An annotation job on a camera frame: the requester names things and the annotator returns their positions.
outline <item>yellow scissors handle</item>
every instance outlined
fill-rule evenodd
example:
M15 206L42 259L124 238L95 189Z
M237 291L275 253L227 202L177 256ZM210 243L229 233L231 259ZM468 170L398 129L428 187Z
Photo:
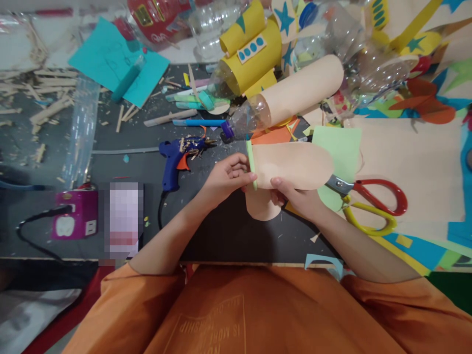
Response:
M349 204L351 202L351 197L349 195L347 195L343 198L343 201L346 204ZM357 222L357 220L354 218L353 211L351 210L350 207L356 207L358 209L365 210L365 211L370 212L372 214L376 214L376 215L384 218L386 220L387 224L381 230L373 230L372 228L364 227L364 226L360 225ZM355 227L357 227L359 230L361 230L362 232L364 232L365 234L367 234L369 236L380 236L380 237L387 236L387 235L391 234L393 232L393 230L395 230L395 228L397 227L397 220L395 219L395 217L393 215L390 215L389 213L386 213L383 210L377 209L376 207L373 207L373 206L366 205L364 203L359 203L359 202L353 203L350 206L344 208L343 212L344 212L344 215L346 217L346 220L349 221L349 223L353 224Z

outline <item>scissor blade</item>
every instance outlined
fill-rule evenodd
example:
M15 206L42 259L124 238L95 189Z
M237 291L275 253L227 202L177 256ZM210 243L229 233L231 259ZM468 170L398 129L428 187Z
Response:
M354 188L354 183L348 183L336 175L331 175L325 185L341 194L341 197L348 195L349 192Z

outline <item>red fabric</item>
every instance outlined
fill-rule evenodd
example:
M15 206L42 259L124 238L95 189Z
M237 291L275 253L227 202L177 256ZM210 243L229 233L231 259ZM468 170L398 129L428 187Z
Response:
M23 351L23 354L42 354L59 339L69 333L84 319L85 315L100 297L100 283L115 270L114 266L100 266L89 285L79 298L65 311L60 313L44 331Z

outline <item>black table surface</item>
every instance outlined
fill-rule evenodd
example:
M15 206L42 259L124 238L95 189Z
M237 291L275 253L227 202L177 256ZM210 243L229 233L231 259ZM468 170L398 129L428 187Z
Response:
M205 66L192 65L196 79L207 78ZM183 84L186 65L171 65L166 77ZM158 85L154 92L160 91ZM144 120L177 112L175 103L165 100L160 94L148 100L132 120L121 125L115 132L119 105L110 101L110 93L100 94L103 102L98 108L95 150L126 148L148 148L160 142L179 139L188 134L202 135L200 127L175 127L164 124L145 127ZM61 176L62 167L69 146L72 107L63 110L54 118L59 125L45 124L39 133L39 142L47 145L41 164L32 163L30 155L35 153L39 143L31 141L29 117L38 112L39 107L29 98L17 94L13 107L22 107L23 112L14 116L0 117L0 121L11 119L15 126L0 128L0 148L3 162L0 164L1 177L18 183L45 184L46 191L19 192L0 190L0 257L45 258L42 253L20 241L15 228L25 218L52 208L55 193L64 190ZM202 118L220 118L201 113ZM102 126L100 122L108 121ZM301 120L295 135L302 136L307 127ZM201 158L188 160L190 172L179 173L180 189L170 193L163 209L162 221L169 222L200 190L214 164L235 152L245 153L244 142L225 144L220 138L221 129L207 130L207 135L217 139L216 146L205 151ZM123 155L94 155L90 164L91 181L101 188L110 182L142 182L145 189L144 215L149 218L149 226L144 228L143 243L146 244L158 232L157 209L162 191L161 181L165 158L158 152L130 154L125 163ZM37 244L56 252L65 259L100 259L105 257L104 233L101 225L99 233L82 240L52 240L51 219L41 219L24 227L24 235ZM286 211L268 222L251 218L246 211L244 194L235 192L203 221L185 249L181 260L196 263L259 263L259 264L303 264L308 253L336 256L332 247L320 237L315 243L310 239L318 233L315 226Z

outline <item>paper star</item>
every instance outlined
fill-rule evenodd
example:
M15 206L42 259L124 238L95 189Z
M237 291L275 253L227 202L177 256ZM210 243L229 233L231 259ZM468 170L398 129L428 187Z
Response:
M466 81L472 80L472 58L455 62L449 68L454 70L457 76L449 84L445 92L462 85Z
M280 20L280 31L285 30L285 33L289 35L289 27L295 18L289 16L289 10L287 8L287 2L284 2L284 8L282 11L274 9L274 12L277 14Z
M457 10L457 8L466 0L442 0L441 5L449 5L451 13Z
M421 37L420 39L412 39L408 44L407 47L409 48L410 52L413 52L415 49L423 50L423 48L420 47L419 43L425 39L426 36Z
M284 56L282 57L282 59L284 60L284 71L285 71L285 67L287 66L287 64L289 66L292 66L292 52L294 51L294 49L292 48L292 42L289 43L289 47L287 48L287 51L285 52Z
M244 17L242 16L242 14L236 20L236 23L242 28L242 32L246 33L246 24L244 23Z

